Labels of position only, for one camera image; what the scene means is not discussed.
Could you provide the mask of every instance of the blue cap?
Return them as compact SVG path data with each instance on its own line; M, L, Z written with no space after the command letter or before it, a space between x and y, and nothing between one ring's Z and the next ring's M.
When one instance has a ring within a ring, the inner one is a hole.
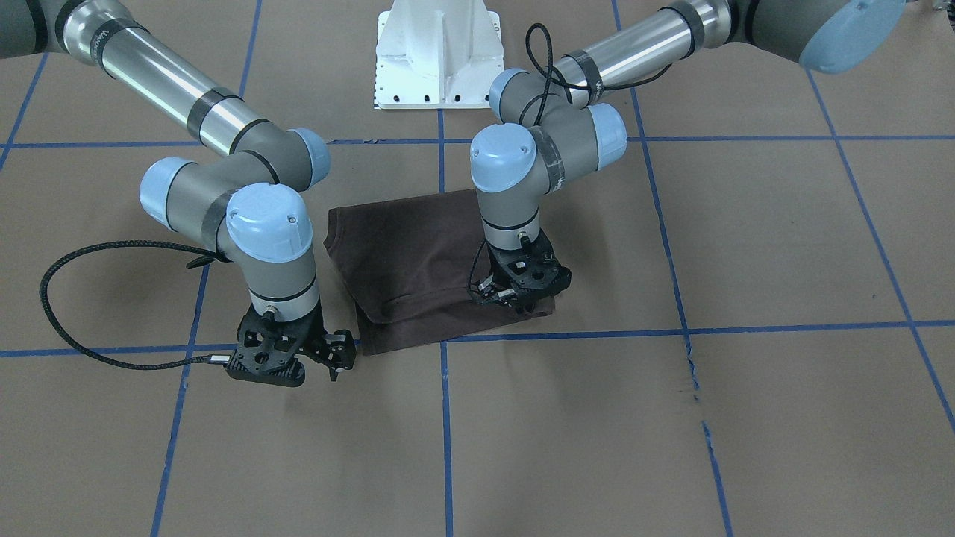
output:
M240 188L225 207L225 227L236 246L259 261L286 263L311 247L305 201L284 184Z
M524 69L512 67L498 75L494 79L494 82L491 82L491 91L487 93L487 100L491 104L491 110L494 111L494 115L498 117L498 121L503 121L503 119L500 118L500 94L504 93L504 87L507 86L511 78L514 78L514 75L518 73L527 72Z
M602 102L588 106L597 133L597 169L616 162L626 151L626 126L617 109Z
M155 218L160 224L173 229L169 225L166 215L166 201L169 199L169 187L172 186L176 174L186 164L194 162L179 157L166 157L157 161L142 176L139 183L139 204L146 213Z
M799 65L822 73L856 67L888 38L902 17L905 0L853 0L809 40Z
M299 135L308 150L308 157L311 159L311 182L308 184L308 188L312 188L323 180L331 170L329 147L325 145L322 137L308 129L291 129L289 132Z
M516 123L485 127L471 141L471 180L482 192L502 192L520 183L534 166L537 145Z

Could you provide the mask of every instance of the white plastic base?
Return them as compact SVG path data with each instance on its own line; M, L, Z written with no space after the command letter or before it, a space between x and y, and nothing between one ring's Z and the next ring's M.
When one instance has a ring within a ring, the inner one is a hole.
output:
M504 67L500 17L483 0L395 0L378 15L374 106L488 108Z

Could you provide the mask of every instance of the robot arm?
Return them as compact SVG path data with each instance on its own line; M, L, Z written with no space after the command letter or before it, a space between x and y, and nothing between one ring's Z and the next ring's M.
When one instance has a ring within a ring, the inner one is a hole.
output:
M218 357L244 380L298 386L296 355L351 369L348 331L323 327L312 225L299 192L325 178L330 157L307 129L283 131L145 30L117 0L0 0L0 58L66 53L98 66L223 156L170 157L142 179L143 208L243 272L252 305L238 349Z
M541 230L540 202L624 154L623 120L609 105L598 104L607 93L732 41L807 69L840 73L878 48L904 5L905 0L676 0L554 62L546 99L543 69L499 75L489 95L503 124L485 128L471 145L471 175L491 257L491 274L474 282L473 296L520 310L569 286L570 271Z

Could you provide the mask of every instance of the folded cloth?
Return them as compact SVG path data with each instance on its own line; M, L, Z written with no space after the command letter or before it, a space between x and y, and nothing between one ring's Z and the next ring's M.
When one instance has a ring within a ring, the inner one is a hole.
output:
M459 190L329 211L325 249L355 301L362 354L379 354L490 330L554 311L481 306L468 295L484 239L478 196ZM490 261L481 256L475 279Z

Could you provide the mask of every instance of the dark brown cloth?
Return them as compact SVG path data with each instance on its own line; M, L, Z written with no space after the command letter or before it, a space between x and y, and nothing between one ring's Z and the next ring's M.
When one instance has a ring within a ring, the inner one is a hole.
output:
M484 238L478 196L459 190L329 211L325 248L355 301L362 354L379 354L549 315L480 306L468 272ZM490 269L481 254L475 279Z

